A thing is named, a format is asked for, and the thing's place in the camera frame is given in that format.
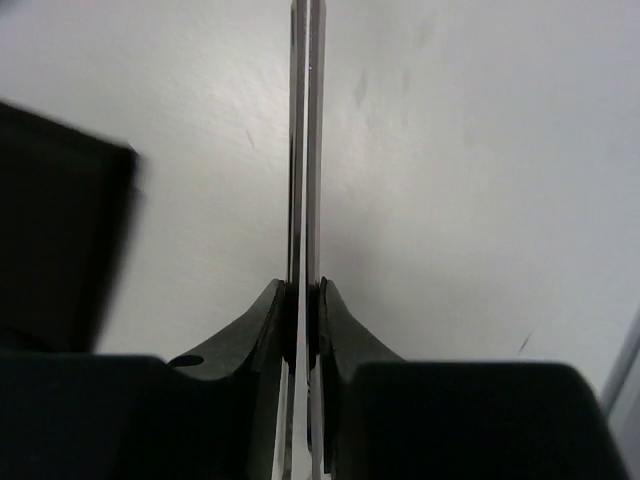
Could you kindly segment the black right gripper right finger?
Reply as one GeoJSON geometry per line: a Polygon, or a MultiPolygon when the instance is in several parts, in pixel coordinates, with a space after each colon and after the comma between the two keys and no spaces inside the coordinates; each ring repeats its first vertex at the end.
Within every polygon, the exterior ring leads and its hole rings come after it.
{"type": "Polygon", "coordinates": [[[624,479],[598,401],[552,362],[408,361],[323,280],[324,469],[334,479],[624,479]]]}

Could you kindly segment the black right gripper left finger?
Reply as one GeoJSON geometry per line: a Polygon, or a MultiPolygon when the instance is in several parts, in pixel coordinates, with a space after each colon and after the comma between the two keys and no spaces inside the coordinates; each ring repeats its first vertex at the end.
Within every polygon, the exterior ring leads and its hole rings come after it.
{"type": "Polygon", "coordinates": [[[170,362],[3,352],[5,479],[268,479],[286,287],[170,362]]]}

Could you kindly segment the metal tongs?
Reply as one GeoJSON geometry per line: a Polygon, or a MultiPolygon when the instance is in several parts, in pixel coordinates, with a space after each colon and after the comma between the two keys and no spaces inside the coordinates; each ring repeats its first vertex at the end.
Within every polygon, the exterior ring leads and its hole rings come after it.
{"type": "Polygon", "coordinates": [[[306,442],[310,477],[324,475],[319,305],[319,223],[326,3],[293,1],[290,8],[289,194],[285,318],[284,418],[280,479],[293,477],[297,360],[304,353],[306,442]]]}

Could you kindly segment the black placemat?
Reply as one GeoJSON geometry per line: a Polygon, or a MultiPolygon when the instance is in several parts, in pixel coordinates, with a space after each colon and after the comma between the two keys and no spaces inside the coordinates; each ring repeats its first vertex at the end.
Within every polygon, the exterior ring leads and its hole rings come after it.
{"type": "Polygon", "coordinates": [[[134,209],[139,156],[28,110],[1,106],[1,338],[89,352],[134,209]]]}

